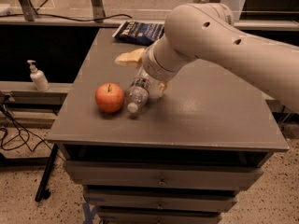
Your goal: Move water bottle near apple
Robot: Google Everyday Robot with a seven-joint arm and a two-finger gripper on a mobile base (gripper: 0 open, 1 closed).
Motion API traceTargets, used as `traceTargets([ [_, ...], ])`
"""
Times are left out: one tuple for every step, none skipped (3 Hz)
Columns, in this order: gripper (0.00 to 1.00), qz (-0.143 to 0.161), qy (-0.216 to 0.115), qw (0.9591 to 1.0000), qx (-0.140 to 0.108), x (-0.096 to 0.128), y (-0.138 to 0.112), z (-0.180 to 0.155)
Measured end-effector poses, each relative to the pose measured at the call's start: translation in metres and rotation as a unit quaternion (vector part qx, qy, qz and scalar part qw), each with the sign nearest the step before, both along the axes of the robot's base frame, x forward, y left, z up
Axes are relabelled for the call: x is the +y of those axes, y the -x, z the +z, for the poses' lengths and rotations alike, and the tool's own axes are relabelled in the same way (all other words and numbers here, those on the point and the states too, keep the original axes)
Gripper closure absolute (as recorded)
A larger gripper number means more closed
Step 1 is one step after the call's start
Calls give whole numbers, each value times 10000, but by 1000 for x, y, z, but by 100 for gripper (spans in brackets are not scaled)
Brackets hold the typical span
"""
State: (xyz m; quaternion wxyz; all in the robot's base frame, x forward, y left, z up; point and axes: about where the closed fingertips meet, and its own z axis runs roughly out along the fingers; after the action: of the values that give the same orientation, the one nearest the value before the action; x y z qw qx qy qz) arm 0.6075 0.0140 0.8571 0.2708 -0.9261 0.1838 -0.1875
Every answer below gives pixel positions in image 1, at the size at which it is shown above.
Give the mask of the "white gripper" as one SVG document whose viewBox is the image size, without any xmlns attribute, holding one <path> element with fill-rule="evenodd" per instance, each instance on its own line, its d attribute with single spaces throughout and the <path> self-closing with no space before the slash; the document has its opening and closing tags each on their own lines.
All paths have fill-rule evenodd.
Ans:
<svg viewBox="0 0 299 224">
<path fill-rule="evenodd" d="M 135 49 L 119 55 L 115 63 L 119 66 L 138 67 L 141 60 L 144 70 L 160 81 L 159 97 L 162 98 L 168 88 L 167 81 L 173 79 L 184 65 L 193 62 L 194 58 L 176 51 L 164 35 L 146 50 Z"/>
</svg>

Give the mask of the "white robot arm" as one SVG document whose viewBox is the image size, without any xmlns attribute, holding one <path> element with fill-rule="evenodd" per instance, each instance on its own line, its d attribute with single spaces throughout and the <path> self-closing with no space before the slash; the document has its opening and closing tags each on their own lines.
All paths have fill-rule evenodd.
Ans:
<svg viewBox="0 0 299 224">
<path fill-rule="evenodd" d="M 233 26 L 230 8 L 220 3 L 174 8 L 164 35 L 146 49 L 116 58 L 121 66 L 141 65 L 163 83 L 197 59 L 215 63 L 299 112 L 299 48 L 246 34 Z"/>
</svg>

